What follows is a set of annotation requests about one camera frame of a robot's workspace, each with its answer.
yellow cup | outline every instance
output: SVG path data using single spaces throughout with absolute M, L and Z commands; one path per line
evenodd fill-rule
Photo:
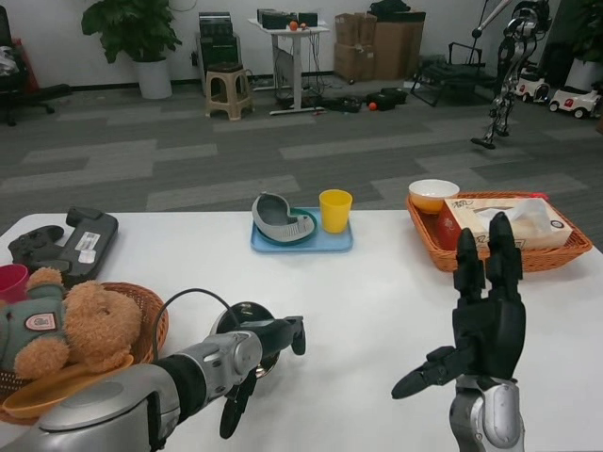
M 322 229 L 331 234 L 343 233 L 348 226 L 351 194 L 343 190 L 326 190 L 320 193 L 319 200 Z

white wall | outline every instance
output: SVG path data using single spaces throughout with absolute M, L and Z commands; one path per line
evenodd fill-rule
M 83 11 L 94 0 L 4 0 L 13 37 L 22 38 L 41 86 L 68 83 L 72 86 L 135 82 L 132 63 L 125 56 L 115 64 L 106 63 L 97 36 L 84 36 L 80 29 Z M 194 0 L 172 0 L 174 8 L 186 9 Z M 195 47 L 194 34 L 199 29 L 200 10 L 228 10 L 235 31 L 241 38 L 241 52 L 246 68 L 254 73 L 272 73 L 269 37 L 247 22 L 258 8 L 318 12 L 319 18 L 334 27 L 334 16 L 341 12 L 366 11 L 371 0 L 199 0 L 189 12 L 174 12 L 173 23 L 183 45 L 170 55 L 174 80 L 196 78 L 190 64 Z M 471 43 L 471 30 L 480 18 L 483 0 L 411 0 L 416 9 L 427 12 L 421 54 L 445 54 L 448 43 Z M 333 69 L 334 33 L 320 41 L 320 69 Z

black chair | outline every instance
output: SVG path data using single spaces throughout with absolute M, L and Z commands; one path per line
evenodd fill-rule
M 9 126 L 16 125 L 12 116 L 12 111 L 17 106 L 39 106 L 51 115 L 55 110 L 42 100 L 55 99 L 71 93 L 71 88 L 67 85 L 56 85 L 55 87 L 40 89 L 37 92 L 25 93 L 24 89 L 29 77 L 29 71 L 24 60 L 20 57 L 17 49 L 12 43 L 10 35 L 10 26 L 8 25 L 8 15 L 4 7 L 0 5 L 0 47 L 10 47 L 12 55 L 19 69 L 16 73 L 9 75 L 0 75 L 0 105 L 6 109 L 6 121 Z
M 452 51 L 456 47 L 470 50 L 470 55 L 464 63 L 452 61 Z M 411 94 L 425 102 L 427 105 L 436 106 L 442 95 L 448 89 L 462 89 L 463 92 L 475 94 L 475 87 L 486 89 L 495 87 L 496 78 L 483 71 L 485 63 L 481 62 L 481 49 L 451 42 L 448 45 L 448 62 L 434 62 L 430 65 L 421 65 L 416 73 Z M 435 91 L 434 97 L 428 99 L 417 92 L 417 84 L 430 91 Z

black object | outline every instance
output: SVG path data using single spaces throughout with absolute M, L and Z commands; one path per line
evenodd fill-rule
M 264 13 L 265 12 L 276 12 L 276 9 L 273 8 L 263 8 L 257 10 L 257 22 L 261 25 L 264 21 Z
M 356 97 L 323 97 L 318 101 L 318 106 L 322 106 L 332 111 L 343 111 L 346 113 L 358 113 L 362 108 L 362 101 Z
M 63 228 L 44 226 L 10 242 L 12 262 L 27 266 L 30 272 L 44 266 L 55 268 L 68 287 L 94 279 L 115 238 L 118 221 L 100 210 L 72 207 L 66 223 L 75 230 L 64 247 L 55 244 Z
M 408 92 L 402 88 L 381 88 L 381 94 L 394 97 L 396 99 L 396 105 L 406 104 L 406 97 L 408 97 Z
M 521 251 L 515 247 L 511 223 L 502 212 L 490 222 L 488 246 L 485 276 L 492 289 L 483 299 L 483 262 L 471 231 L 463 229 L 454 272 L 454 287 L 461 294 L 452 312 L 456 347 L 440 347 L 427 355 L 423 365 L 396 384 L 392 397 L 412 396 L 462 374 L 513 378 L 526 337 L 526 308 L 517 291 L 523 277 Z
M 228 331 L 252 331 L 262 344 L 262 361 L 265 369 L 276 364 L 279 352 L 289 346 L 296 355 L 305 353 L 305 329 L 303 317 L 294 316 L 275 319 L 264 306 L 245 301 L 232 306 L 240 325 L 236 326 L 233 318 L 223 315 L 216 327 L 216 333 Z M 249 373 L 238 386 L 234 386 L 226 395 L 226 403 L 220 421 L 220 436 L 230 438 L 235 433 L 238 421 L 247 408 L 249 397 L 253 394 L 257 382 L 256 371 Z
M 315 12 L 298 12 L 298 22 L 307 26 L 318 26 L 318 14 Z
M 393 110 L 398 104 L 399 96 L 393 94 L 383 94 L 382 92 L 373 92 L 367 96 L 367 105 L 374 102 L 379 111 Z
M 468 49 L 470 55 L 464 63 L 452 62 L 452 53 L 455 47 Z M 415 76 L 415 82 L 411 88 L 411 94 L 430 106 L 437 106 L 442 95 L 449 89 L 461 89 L 469 94 L 475 94 L 475 87 L 481 86 L 494 89 L 496 78 L 483 72 L 485 63 L 481 62 L 481 49 L 473 46 L 451 42 L 448 45 L 448 62 L 433 63 L 429 66 L 420 65 Z M 423 93 L 417 92 L 417 84 L 425 90 L 434 91 L 434 97 L 424 97 Z
M 294 20 L 291 14 L 282 11 L 266 11 L 262 14 L 262 26 L 267 30 L 286 30 Z
M 202 38 L 232 36 L 233 23 L 230 12 L 200 12 L 199 32 Z
M 6 109 L 6 122 L 9 126 L 17 125 L 12 116 L 12 110 L 17 106 L 39 106 L 46 110 L 46 113 L 52 115 L 55 110 L 42 101 L 48 101 L 71 94 L 71 88 L 68 85 L 56 85 L 50 88 L 40 89 L 34 93 L 25 93 L 24 88 L 27 84 L 29 71 L 21 58 L 17 49 L 12 43 L 10 35 L 10 26 L 8 24 L 7 11 L 0 5 L 0 47 L 10 47 L 17 63 L 18 72 L 10 75 L 0 75 L 0 105 Z

robotic arm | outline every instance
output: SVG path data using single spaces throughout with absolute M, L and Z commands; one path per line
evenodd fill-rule
M 471 231 L 461 233 L 454 272 L 454 287 L 461 296 L 452 313 L 456 347 L 440 347 L 427 355 L 423 365 L 396 384 L 392 397 L 405 398 L 457 379 L 449 420 L 461 452 L 523 452 L 524 426 L 513 372 L 524 346 L 526 308 L 517 292 L 521 252 L 504 213 L 490 223 L 489 248 L 485 276 L 492 289 L 483 299 L 483 262 Z
M 230 437 L 260 361 L 291 346 L 305 353 L 302 317 L 242 323 L 151 364 L 138 364 L 73 395 L 2 452 L 142 452 L 163 448 L 176 426 L 227 396 L 220 434 Z

